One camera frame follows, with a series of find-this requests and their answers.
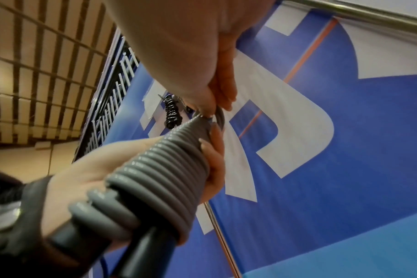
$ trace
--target hand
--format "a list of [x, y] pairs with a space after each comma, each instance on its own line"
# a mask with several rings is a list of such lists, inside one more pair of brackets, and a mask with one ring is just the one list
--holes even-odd
[[[154, 145], [161, 137], [123, 141], [100, 147], [69, 168], [56, 174], [48, 184], [42, 218], [42, 235], [45, 237], [60, 227], [71, 215], [68, 205], [86, 200], [86, 192], [93, 188], [105, 190], [104, 179], [116, 168]], [[225, 163], [222, 132], [217, 124], [210, 132], [212, 144], [202, 141], [201, 150], [210, 166], [201, 202], [208, 201], [224, 185]]]
[[236, 40], [274, 0], [104, 0], [149, 73], [205, 116], [237, 95]]

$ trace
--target black coiled spring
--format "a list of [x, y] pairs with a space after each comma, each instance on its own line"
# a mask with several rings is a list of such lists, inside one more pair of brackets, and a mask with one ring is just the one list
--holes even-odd
[[166, 121], [164, 126], [168, 129], [173, 129], [175, 126], [182, 124], [182, 117], [179, 112], [176, 101], [172, 98], [172, 95], [167, 95], [162, 98], [166, 107]]

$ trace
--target wooden slatted ceiling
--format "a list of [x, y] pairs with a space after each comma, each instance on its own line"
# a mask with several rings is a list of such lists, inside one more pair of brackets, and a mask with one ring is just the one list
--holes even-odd
[[100, 0], [0, 0], [0, 142], [79, 137], [114, 31]]

